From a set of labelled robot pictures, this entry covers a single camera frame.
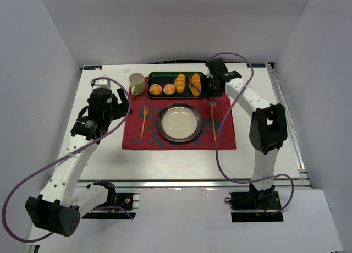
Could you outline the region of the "steel tongs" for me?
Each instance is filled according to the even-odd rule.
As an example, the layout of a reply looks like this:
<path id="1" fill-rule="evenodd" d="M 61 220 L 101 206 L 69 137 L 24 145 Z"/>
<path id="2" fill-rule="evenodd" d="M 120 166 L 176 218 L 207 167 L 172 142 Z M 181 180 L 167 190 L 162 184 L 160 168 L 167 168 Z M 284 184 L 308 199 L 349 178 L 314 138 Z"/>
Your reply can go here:
<path id="1" fill-rule="evenodd" d="M 205 98 L 205 99 L 209 102 L 209 104 L 211 105 L 211 107 L 215 107 L 215 106 L 216 106 L 216 101 L 215 101 L 215 99 L 214 99 L 214 98 L 211 98 L 211 97 L 208 97 L 208 96 L 205 96 L 205 95 L 202 93 L 201 89 L 193 82 L 192 78 L 189 78 L 189 85 L 190 85 L 191 87 L 193 87 L 193 88 L 200 94 L 200 96 L 201 96 L 202 98 Z"/>

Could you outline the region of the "large striped croissant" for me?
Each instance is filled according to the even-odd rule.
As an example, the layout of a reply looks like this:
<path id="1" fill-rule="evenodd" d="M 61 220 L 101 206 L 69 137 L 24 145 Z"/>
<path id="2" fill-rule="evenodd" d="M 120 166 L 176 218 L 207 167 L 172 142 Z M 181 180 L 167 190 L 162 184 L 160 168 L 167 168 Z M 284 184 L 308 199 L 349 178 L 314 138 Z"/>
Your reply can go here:
<path id="1" fill-rule="evenodd" d="M 201 78 L 200 75 L 198 73 L 195 73 L 192 77 L 193 82 L 201 89 Z M 189 85 L 189 88 L 191 90 L 191 93 L 194 97 L 198 97 L 200 94 Z"/>

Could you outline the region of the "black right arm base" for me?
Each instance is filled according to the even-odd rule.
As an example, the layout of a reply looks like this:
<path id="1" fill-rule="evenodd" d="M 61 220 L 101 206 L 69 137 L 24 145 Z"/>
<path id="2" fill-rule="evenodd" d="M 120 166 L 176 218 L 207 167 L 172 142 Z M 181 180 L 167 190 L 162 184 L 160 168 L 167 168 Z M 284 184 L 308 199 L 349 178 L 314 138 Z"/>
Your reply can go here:
<path id="1" fill-rule="evenodd" d="M 278 212 L 281 209 L 281 201 L 278 192 L 259 205 L 255 205 L 254 198 L 248 192 L 230 192 L 224 202 L 230 206 L 231 219 L 233 223 L 264 223 L 283 222 L 283 214 Z"/>

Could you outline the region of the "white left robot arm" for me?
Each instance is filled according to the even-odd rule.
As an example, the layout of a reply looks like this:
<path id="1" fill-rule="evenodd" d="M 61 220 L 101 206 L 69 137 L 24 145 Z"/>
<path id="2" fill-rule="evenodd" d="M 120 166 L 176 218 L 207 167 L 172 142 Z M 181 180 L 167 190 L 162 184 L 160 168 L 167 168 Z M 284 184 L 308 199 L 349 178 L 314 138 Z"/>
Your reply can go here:
<path id="1" fill-rule="evenodd" d="M 75 196 L 76 184 L 99 137 L 105 135 L 112 121 L 125 117 L 129 103 L 123 89 L 114 94 L 108 87 L 94 88 L 71 130 L 66 155 L 59 162 L 49 182 L 38 197 L 29 197 L 25 209 L 34 226 L 65 237 L 71 236 L 80 219 L 96 207 L 115 206 L 114 184 L 96 181 Z"/>

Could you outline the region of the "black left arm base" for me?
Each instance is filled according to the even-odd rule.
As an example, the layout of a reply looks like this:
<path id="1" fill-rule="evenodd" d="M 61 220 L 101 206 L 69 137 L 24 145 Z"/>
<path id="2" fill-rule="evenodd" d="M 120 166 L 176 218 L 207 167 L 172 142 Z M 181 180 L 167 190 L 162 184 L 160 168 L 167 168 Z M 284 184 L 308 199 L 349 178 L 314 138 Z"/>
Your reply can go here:
<path id="1" fill-rule="evenodd" d="M 107 219 L 107 220 L 131 220 L 136 216 L 139 206 L 139 193 L 118 192 L 113 207 L 106 210 L 92 211 L 87 213 L 83 219 Z"/>

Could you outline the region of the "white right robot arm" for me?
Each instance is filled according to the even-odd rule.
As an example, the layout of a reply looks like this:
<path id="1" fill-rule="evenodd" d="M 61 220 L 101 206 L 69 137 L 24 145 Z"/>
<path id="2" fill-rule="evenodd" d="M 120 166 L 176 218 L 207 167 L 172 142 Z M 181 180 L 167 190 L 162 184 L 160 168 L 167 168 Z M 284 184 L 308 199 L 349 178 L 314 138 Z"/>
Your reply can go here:
<path id="1" fill-rule="evenodd" d="M 260 197 L 274 192 L 274 167 L 279 150 L 288 137 L 285 108 L 270 103 L 250 87 L 254 69 L 248 81 L 237 71 L 229 71 L 222 58 L 206 62 L 208 73 L 201 77 L 201 96 L 215 106 L 215 98 L 227 95 L 251 118 L 249 139 L 255 149 L 255 165 L 250 190 Z"/>

